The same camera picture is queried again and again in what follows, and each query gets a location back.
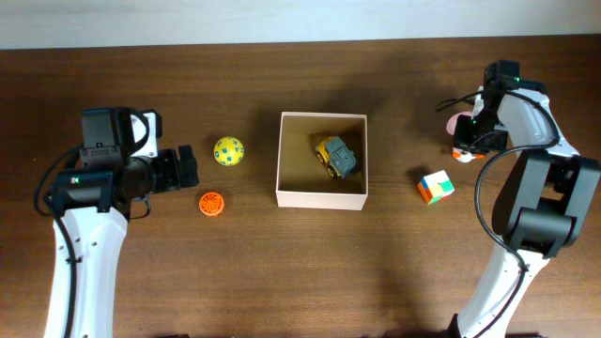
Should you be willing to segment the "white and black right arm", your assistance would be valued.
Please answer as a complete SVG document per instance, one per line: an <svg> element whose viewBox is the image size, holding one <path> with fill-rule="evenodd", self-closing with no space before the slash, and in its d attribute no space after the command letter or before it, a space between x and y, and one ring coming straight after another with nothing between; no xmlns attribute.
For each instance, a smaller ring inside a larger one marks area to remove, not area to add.
<svg viewBox="0 0 601 338"><path fill-rule="evenodd" d="M579 155L555 121L544 84L527 80L516 61L485 68L482 86L462 97L472 105L453 128L459 161L488 156L474 187L476 216L495 246L468 304L448 337L503 337L534 277L578 239L600 180L598 161ZM492 165L515 154L487 221L479 197Z"/></svg>

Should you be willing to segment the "orange round lattice toy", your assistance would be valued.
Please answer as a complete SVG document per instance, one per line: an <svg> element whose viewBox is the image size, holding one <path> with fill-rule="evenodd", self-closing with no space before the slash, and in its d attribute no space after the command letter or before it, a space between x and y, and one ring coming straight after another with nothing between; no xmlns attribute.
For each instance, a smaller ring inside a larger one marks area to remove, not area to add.
<svg viewBox="0 0 601 338"><path fill-rule="evenodd" d="M224 199L217 192L206 192L198 202L200 211L207 217L218 217L224 210Z"/></svg>

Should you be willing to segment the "colourful puzzle cube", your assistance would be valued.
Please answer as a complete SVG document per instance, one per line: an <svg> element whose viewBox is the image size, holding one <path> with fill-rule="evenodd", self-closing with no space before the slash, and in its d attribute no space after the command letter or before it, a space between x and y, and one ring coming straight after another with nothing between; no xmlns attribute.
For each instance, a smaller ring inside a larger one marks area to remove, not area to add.
<svg viewBox="0 0 601 338"><path fill-rule="evenodd" d="M417 185L424 201L434 204L455 191L455 187L444 170L424 176Z"/></svg>

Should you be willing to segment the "white open cardboard box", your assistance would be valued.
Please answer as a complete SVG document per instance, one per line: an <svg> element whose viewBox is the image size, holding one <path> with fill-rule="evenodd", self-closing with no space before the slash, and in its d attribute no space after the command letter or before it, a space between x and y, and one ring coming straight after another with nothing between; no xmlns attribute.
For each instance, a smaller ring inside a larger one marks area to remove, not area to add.
<svg viewBox="0 0 601 338"><path fill-rule="evenodd" d="M367 116L283 112L278 145L279 207L361 210L368 197ZM345 177L319 147L340 138L357 165Z"/></svg>

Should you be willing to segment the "yellow and grey toy truck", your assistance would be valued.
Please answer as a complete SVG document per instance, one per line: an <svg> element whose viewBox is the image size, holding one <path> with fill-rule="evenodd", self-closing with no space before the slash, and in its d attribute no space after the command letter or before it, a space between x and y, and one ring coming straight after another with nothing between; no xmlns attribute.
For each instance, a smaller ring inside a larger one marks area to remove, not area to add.
<svg viewBox="0 0 601 338"><path fill-rule="evenodd" d="M359 169L355 153L339 136L325 138L316 146L315 152L331 178L345 178Z"/></svg>

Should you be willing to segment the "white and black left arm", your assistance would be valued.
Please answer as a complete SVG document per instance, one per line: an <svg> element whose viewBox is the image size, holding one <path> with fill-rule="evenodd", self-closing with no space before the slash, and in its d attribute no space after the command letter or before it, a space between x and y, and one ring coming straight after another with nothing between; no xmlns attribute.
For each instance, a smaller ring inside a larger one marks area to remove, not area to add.
<svg viewBox="0 0 601 338"><path fill-rule="evenodd" d="M199 183L189 145L159 149L162 118L130 107L87 109L84 140L43 198L53 219L55 259L47 337L110 337L116 272L134 202Z"/></svg>

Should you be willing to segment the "yellow ball with blue letters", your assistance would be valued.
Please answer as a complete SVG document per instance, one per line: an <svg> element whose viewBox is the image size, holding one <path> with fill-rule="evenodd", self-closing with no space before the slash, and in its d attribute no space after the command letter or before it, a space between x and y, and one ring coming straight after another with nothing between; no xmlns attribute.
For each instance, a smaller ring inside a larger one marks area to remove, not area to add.
<svg viewBox="0 0 601 338"><path fill-rule="evenodd" d="M214 159L223 166L239 164L244 157L244 146L241 140L233 136L225 136L217 141L213 149Z"/></svg>

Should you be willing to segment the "white duck toy pink hat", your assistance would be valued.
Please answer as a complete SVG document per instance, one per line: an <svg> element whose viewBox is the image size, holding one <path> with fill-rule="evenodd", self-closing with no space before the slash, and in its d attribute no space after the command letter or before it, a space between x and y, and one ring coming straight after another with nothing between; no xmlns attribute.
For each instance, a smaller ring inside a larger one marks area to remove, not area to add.
<svg viewBox="0 0 601 338"><path fill-rule="evenodd" d="M464 111L464 112L460 112L457 113L455 115L453 115L446 124L446 131L450 134L450 135L454 135L455 134L455 127L457 124L457 120L460 116L465 115L468 117L472 117L472 112L470 111ZM466 150L462 150L456 147L452 148L452 156L455 160L462 162L462 163L467 163L470 162L472 160L480 160L484 157L484 155L481 154L474 154L474 153L470 153Z"/></svg>

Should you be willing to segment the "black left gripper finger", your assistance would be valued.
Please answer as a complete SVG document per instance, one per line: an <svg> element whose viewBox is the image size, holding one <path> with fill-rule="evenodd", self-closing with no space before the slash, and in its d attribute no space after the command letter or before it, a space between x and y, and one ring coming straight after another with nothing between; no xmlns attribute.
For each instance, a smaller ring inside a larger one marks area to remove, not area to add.
<svg viewBox="0 0 601 338"><path fill-rule="evenodd" d="M193 148L190 145L178 147L179 161L183 173L196 173L197 160L193 155Z"/></svg>
<svg viewBox="0 0 601 338"><path fill-rule="evenodd" d="M199 184L199 178L196 173L191 174L183 174L180 178L180 187L181 188L191 188L195 187Z"/></svg>

